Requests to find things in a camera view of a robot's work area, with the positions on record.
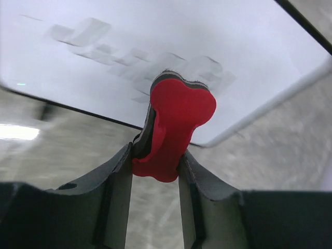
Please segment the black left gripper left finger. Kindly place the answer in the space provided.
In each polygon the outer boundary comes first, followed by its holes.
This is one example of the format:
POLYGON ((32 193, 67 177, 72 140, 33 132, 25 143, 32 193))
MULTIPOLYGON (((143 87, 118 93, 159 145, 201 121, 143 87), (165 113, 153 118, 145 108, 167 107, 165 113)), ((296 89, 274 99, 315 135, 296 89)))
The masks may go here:
POLYGON ((1 183, 1 248, 124 248, 132 145, 57 189, 1 183))

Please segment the red bone-shaped eraser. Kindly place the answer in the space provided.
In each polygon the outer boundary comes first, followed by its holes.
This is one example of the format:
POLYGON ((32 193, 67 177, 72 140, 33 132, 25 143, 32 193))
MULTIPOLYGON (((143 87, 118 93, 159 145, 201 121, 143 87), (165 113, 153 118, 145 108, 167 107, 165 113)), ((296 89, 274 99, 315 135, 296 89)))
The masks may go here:
POLYGON ((202 82, 185 80, 171 70, 160 73, 150 88, 144 127, 133 140, 132 173, 175 181, 194 130, 212 118, 216 106, 202 82))

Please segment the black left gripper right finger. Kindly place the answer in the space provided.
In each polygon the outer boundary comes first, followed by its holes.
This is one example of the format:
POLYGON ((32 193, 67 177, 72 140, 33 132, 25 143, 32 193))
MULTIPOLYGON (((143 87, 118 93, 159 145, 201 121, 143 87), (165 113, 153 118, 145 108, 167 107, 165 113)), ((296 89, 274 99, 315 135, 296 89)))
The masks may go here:
POLYGON ((178 165, 185 248, 331 248, 331 192, 239 190, 185 153, 178 165))

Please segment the small white whiteboard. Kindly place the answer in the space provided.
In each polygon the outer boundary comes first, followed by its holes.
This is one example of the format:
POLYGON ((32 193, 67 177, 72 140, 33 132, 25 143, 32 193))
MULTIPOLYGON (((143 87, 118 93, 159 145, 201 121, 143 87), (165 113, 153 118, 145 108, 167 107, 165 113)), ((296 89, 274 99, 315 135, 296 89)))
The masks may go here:
POLYGON ((208 86, 210 147, 331 70, 277 1, 1 1, 1 86, 141 128, 153 79, 208 86))

